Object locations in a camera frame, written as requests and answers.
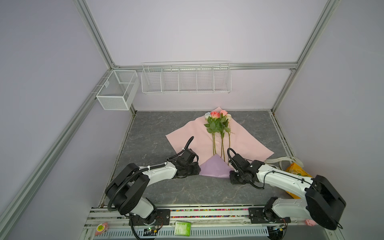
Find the green small packet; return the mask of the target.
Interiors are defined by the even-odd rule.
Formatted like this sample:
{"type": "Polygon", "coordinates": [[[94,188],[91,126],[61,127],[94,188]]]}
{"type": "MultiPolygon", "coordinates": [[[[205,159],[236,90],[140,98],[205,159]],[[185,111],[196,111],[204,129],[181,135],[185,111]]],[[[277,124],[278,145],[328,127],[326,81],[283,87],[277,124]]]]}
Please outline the green small packet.
{"type": "Polygon", "coordinates": [[[188,222],[175,222],[175,236],[189,237],[191,235],[192,224],[188,222]]]}

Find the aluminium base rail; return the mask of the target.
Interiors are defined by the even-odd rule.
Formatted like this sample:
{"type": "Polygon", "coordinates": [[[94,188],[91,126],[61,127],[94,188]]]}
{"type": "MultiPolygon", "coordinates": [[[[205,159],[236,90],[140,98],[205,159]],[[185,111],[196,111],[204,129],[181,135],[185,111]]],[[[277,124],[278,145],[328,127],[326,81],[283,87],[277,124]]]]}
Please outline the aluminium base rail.
{"type": "MultiPolygon", "coordinates": [[[[284,223],[276,220],[267,220],[263,206],[183,206],[158,207],[156,211],[157,225],[170,225],[175,221],[191,223],[243,223],[267,224],[284,223]]],[[[92,209],[85,223],[85,227],[96,227],[104,222],[110,226],[128,226],[129,217],[120,215],[117,211],[108,211],[106,208],[92,209]]]]}

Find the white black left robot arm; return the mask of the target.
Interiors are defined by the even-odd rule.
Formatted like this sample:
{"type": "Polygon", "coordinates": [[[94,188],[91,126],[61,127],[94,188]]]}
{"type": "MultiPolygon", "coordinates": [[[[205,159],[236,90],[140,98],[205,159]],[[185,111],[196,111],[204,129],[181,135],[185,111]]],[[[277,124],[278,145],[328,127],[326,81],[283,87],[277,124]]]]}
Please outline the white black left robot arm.
{"type": "Polygon", "coordinates": [[[193,136],[190,137],[179,153],[161,164],[146,167],[128,164],[105,189],[109,199],[108,211],[117,211],[144,225],[153,225],[164,218],[165,212],[159,211],[143,194],[148,186],[155,183],[200,174],[199,156],[189,148],[193,139],[193,136]]]}

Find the cream fake rose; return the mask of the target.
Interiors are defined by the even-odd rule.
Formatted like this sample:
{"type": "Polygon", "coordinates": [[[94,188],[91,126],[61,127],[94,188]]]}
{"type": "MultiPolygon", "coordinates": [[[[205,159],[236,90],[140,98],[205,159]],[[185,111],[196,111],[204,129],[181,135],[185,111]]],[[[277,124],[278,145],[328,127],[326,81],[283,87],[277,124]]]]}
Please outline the cream fake rose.
{"type": "Polygon", "coordinates": [[[231,127],[230,127],[230,121],[232,120],[231,114],[226,115],[226,122],[225,122],[225,131],[228,134],[229,139],[229,148],[231,147],[231,127]]]}

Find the yellow snack bag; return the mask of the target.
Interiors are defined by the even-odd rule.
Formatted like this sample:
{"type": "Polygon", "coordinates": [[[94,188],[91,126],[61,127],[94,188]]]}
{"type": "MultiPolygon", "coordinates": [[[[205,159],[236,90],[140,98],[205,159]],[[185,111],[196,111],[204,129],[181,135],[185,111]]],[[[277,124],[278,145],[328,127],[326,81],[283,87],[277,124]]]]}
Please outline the yellow snack bag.
{"type": "Polygon", "coordinates": [[[302,176],[301,174],[305,171],[296,164],[291,164],[288,170],[288,172],[284,172],[285,177],[289,179],[289,186],[285,188],[285,191],[294,199],[305,199],[307,190],[313,183],[312,177],[306,174],[302,176]]]}

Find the cream printed ribbon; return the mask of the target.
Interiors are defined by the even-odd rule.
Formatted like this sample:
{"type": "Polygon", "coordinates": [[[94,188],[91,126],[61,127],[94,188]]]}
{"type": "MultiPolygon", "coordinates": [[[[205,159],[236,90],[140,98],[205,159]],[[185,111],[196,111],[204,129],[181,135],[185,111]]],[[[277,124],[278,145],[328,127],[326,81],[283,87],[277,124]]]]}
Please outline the cream printed ribbon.
{"type": "Polygon", "coordinates": [[[264,161],[264,163],[268,164],[268,165],[278,163],[279,169],[281,170],[282,169],[282,162],[284,162],[284,161],[290,162],[290,164],[295,163],[296,165],[298,165],[301,168],[304,167],[304,164],[302,163],[302,161],[300,161],[296,157],[280,157],[280,158],[276,158],[276,159],[267,159],[264,161]]]}

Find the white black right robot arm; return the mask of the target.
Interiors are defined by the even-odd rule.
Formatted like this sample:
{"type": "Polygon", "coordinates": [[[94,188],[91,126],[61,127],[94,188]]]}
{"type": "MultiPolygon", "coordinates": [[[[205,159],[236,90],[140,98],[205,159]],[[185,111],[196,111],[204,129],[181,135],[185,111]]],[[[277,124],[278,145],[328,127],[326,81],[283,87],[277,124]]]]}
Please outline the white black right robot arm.
{"type": "Polygon", "coordinates": [[[231,148],[227,154],[234,168],[230,172],[233,185],[250,184],[258,190],[270,185],[296,196],[294,199],[271,197],[263,208],[249,210],[251,220],[259,223],[289,223],[291,219],[303,219],[312,220],[328,230],[341,227],[340,219],[346,201],[327,178],[295,175],[281,169],[283,161],[302,166],[297,158],[281,157],[251,162],[231,148]]]}

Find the white mesh box basket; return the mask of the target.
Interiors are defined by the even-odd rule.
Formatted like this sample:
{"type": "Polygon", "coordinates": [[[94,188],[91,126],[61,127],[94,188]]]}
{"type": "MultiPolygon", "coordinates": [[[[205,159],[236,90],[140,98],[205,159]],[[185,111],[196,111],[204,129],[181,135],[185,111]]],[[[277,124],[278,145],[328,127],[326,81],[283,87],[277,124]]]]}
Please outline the white mesh box basket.
{"type": "Polygon", "coordinates": [[[104,110],[129,111],[139,86],[136,71],[112,70],[96,97],[104,110]]]}

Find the pink green round toy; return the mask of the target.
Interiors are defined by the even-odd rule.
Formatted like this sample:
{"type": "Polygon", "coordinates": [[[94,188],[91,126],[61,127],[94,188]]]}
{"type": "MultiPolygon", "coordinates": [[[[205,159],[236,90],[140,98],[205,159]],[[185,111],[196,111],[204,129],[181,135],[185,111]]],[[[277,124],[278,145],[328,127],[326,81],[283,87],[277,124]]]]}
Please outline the pink green round toy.
{"type": "Polygon", "coordinates": [[[107,222],[104,222],[102,224],[99,224],[95,231],[95,237],[100,236],[103,233],[105,233],[109,229],[109,224],[107,222]]]}

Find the small pink pig toy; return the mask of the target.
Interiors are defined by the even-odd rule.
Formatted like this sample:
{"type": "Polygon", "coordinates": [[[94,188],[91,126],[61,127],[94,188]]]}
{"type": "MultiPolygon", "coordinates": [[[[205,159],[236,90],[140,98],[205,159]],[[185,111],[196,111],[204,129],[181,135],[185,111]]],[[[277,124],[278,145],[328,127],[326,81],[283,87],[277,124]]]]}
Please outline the small pink pig toy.
{"type": "Polygon", "coordinates": [[[317,223],[316,223],[314,220],[310,220],[310,219],[306,219],[306,220],[305,220],[305,224],[306,224],[307,226],[311,226],[311,227],[317,225],[317,223]]]}

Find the aluminium enclosure frame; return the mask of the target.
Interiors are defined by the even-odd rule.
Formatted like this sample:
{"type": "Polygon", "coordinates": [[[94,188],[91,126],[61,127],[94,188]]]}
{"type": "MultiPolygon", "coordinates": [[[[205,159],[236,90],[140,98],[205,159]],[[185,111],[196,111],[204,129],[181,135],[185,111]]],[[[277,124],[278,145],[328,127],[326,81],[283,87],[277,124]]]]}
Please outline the aluminium enclosure frame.
{"type": "MultiPolygon", "coordinates": [[[[325,1],[87,1],[112,61],[293,62],[325,1]]],[[[72,1],[1,1],[1,211],[107,70],[72,1]]]]}

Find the pink purple wrapping paper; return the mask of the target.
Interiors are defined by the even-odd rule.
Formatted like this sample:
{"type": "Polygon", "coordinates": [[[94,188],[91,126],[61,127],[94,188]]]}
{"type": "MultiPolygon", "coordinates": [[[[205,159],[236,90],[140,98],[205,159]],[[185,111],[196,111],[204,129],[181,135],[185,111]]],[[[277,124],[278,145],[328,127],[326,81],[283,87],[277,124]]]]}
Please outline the pink purple wrapping paper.
{"type": "Polygon", "coordinates": [[[190,137],[194,137],[189,148],[199,156],[202,176],[229,177],[229,171],[234,168],[229,164],[228,148],[234,149],[245,159],[262,162],[274,154],[242,125],[232,119],[229,120],[230,132],[224,132],[223,138],[220,133],[209,133],[205,125],[209,123],[208,119],[213,113],[224,114],[225,117],[231,116],[225,110],[216,108],[166,135],[167,140],[176,152],[182,150],[190,137]]]}

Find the red pink fake rose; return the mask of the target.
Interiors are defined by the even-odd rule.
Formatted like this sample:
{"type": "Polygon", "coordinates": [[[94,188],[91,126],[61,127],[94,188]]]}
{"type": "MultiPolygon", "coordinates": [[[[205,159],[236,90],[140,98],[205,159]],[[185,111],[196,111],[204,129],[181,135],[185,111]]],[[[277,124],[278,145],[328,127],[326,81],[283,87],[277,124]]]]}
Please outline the red pink fake rose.
{"type": "Polygon", "coordinates": [[[216,133],[219,132],[219,123],[220,123],[220,113],[219,112],[211,112],[212,118],[213,118],[213,131],[215,132],[215,142],[216,142],[216,133]]]}

